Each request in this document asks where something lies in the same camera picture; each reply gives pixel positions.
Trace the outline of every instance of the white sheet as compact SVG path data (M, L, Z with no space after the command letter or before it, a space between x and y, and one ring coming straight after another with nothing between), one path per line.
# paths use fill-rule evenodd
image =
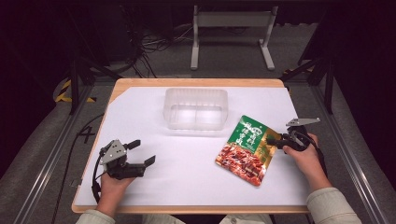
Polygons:
M278 150L259 187L215 164L215 158L242 115L279 133L297 118L285 88L216 88L229 96L229 117L222 131L186 133L166 128L163 101L167 87L130 88L111 103L97 145L88 161L75 205L96 205L92 173L101 147L140 139L128 162L156 155L145 176L127 189L121 205L306 205L308 184L293 159Z

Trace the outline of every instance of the snack bag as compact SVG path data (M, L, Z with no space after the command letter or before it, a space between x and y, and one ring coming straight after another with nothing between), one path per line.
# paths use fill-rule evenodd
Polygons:
M275 146L266 144L266 138L280 139L281 135L257 120L242 116L216 157L216 164L259 186L276 151Z

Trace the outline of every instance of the wooden table edge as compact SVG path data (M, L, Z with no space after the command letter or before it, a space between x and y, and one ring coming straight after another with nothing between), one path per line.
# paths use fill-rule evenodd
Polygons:
M131 87L266 87L284 88L280 79L276 78L120 78L117 80L113 92L110 95L108 104L113 102L118 96ZM92 145L92 150L88 161L91 159L93 149L96 147L100 130L102 129L105 115L100 124L98 134ZM95 206L77 206L75 200L78 195L76 191L72 202L72 211L83 213L85 210L94 209ZM235 214L235 213L308 213L306 206L125 206L120 207L118 212L131 214Z

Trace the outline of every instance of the human hand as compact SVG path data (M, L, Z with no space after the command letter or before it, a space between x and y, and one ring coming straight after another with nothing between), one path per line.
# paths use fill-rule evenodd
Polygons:
M312 133L308 135L318 145L318 137ZM297 166L307 178L312 191L332 186L320 165L318 153L312 144L304 151L296 151L289 146L284 146L283 150L294 158Z
M107 173L101 176L101 198L96 210L114 217L116 209L122 200L125 190L134 181L133 178L118 180L110 177Z

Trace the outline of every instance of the clear plastic container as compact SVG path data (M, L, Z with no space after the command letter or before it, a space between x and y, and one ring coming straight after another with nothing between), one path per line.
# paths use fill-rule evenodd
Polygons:
M163 116L174 130L222 130L228 116L224 90L171 88L166 90Z

